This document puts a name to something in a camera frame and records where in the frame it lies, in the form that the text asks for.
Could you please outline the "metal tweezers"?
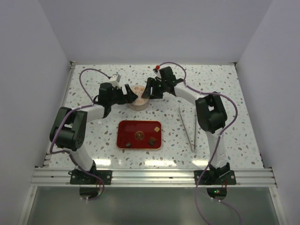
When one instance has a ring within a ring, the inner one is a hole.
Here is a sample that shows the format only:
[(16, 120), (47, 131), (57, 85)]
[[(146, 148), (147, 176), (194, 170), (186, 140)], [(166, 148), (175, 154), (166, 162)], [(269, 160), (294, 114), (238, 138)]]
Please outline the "metal tweezers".
[(179, 112), (180, 121), (183, 125), (183, 130), (184, 130), (185, 135), (187, 137), (188, 144), (190, 146), (191, 152), (195, 152), (195, 150), (196, 150), (196, 140), (197, 140), (197, 115), (196, 115), (196, 110), (195, 110), (195, 115), (194, 115), (194, 118), (195, 118), (194, 121), (195, 122), (194, 122), (194, 140), (193, 140), (193, 143), (191, 142), (191, 140), (189, 138), (189, 134), (188, 134), (187, 128), (185, 126), (184, 119), (182, 117), (180, 107), (178, 107), (178, 112)]

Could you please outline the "round metal tin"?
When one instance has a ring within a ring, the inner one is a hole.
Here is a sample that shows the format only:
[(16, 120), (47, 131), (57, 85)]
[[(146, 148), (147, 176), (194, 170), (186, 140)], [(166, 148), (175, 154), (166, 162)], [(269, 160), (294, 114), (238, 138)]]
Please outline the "round metal tin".
[(134, 111), (145, 110), (149, 105), (149, 99), (138, 98), (133, 103), (130, 103), (128, 107)]

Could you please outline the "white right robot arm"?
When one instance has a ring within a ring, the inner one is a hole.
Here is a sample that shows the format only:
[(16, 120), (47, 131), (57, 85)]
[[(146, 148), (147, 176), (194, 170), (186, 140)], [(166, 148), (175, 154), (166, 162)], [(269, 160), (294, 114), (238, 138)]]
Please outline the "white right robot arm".
[(200, 128), (206, 133), (210, 150), (209, 179), (219, 184), (230, 171), (225, 156), (225, 144), (221, 130), (225, 127), (227, 113), (221, 97), (216, 92), (200, 97), (200, 92), (192, 90), (182, 78), (176, 78), (171, 67), (156, 66), (154, 78), (148, 78), (143, 98), (161, 99), (165, 92), (192, 103), (196, 109), (196, 117)]

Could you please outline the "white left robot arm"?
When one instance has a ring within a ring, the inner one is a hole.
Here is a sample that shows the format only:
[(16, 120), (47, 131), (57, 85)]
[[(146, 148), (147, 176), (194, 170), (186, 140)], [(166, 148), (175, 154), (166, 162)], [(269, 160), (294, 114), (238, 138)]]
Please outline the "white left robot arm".
[(81, 179), (92, 184), (97, 180), (94, 160), (89, 156), (84, 139), (86, 124), (107, 117), (113, 105), (133, 103), (138, 99), (128, 84), (124, 94), (121, 87), (109, 82), (100, 84), (98, 95), (92, 99), (90, 105), (77, 108), (61, 107), (57, 113), (50, 131), (50, 153), (66, 153), (81, 173)]

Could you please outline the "round metal tin lid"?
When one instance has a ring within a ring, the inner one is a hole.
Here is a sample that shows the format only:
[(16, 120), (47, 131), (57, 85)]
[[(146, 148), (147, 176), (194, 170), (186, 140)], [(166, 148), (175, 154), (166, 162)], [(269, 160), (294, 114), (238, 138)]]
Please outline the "round metal tin lid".
[(138, 98), (142, 98), (145, 87), (141, 85), (133, 85), (130, 87), (132, 91), (138, 95)]

